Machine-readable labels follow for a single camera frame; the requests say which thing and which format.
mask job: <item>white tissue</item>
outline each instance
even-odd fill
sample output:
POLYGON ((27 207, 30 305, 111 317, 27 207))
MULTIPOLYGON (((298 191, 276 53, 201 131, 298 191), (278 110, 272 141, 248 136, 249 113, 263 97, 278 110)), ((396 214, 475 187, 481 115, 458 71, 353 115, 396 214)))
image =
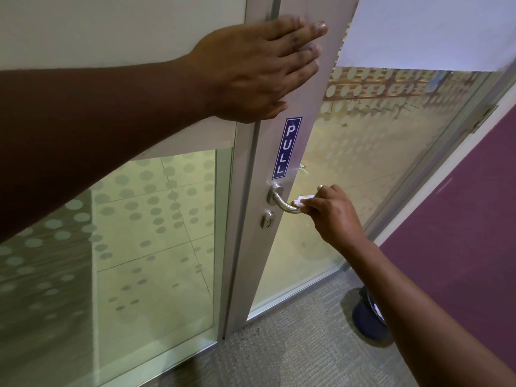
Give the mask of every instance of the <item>white tissue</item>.
POLYGON ((297 208, 301 208, 304 206, 304 204, 301 203, 301 200, 307 200, 309 198, 315 197, 314 195, 300 195, 297 200, 294 200, 291 202, 292 206, 295 206, 297 208))

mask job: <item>lever handle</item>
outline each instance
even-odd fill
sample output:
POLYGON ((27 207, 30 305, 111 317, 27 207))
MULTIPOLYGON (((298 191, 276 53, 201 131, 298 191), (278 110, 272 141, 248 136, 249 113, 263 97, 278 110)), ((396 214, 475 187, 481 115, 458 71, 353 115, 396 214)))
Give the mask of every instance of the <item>lever handle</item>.
MULTIPOLYGON (((317 188, 317 191, 322 187, 322 185, 319 185, 317 188)), ((280 209, 287 213, 293 213, 298 214, 301 213, 301 208, 298 208, 296 206, 292 206, 285 202, 283 200, 283 186, 280 185, 272 185, 269 189, 269 194, 267 195, 267 202, 269 205, 274 206, 277 205, 280 207, 280 209)))

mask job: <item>fingernail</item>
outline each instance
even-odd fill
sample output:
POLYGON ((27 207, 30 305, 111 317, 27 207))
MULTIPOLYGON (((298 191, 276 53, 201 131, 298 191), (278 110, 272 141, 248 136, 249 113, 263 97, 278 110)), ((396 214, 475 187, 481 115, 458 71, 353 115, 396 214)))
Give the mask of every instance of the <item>fingernail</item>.
POLYGON ((326 29, 328 28, 328 26, 326 25, 326 23, 324 21, 318 22, 317 27, 318 27, 319 31, 321 31, 321 32, 326 31, 326 29))

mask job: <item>blue sticker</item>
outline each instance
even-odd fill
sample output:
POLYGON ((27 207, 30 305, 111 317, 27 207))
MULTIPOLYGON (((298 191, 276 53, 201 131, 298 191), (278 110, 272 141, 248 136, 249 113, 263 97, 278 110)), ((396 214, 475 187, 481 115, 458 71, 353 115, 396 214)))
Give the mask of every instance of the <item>blue sticker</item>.
POLYGON ((287 174, 288 162, 293 151, 293 145, 296 142, 297 132, 301 126, 299 118, 287 118, 285 121, 285 129, 283 130, 283 138, 281 139, 278 157, 276 158, 276 165, 274 166, 273 179, 282 178, 287 174))

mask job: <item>hand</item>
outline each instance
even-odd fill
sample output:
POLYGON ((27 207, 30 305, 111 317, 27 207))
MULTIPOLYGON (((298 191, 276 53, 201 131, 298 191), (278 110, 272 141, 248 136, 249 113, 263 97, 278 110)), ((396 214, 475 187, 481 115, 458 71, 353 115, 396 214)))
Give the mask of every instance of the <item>hand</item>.
POLYGON ((201 39, 186 65, 201 76, 213 115, 242 123, 272 119, 287 108, 281 99, 319 70, 320 47, 303 46, 327 31, 324 22, 306 25, 295 16, 226 27, 201 39))
POLYGON ((352 252, 368 241, 357 211, 339 186, 323 186, 313 198, 301 202, 305 205, 301 211, 312 218, 322 239, 340 253, 352 252))

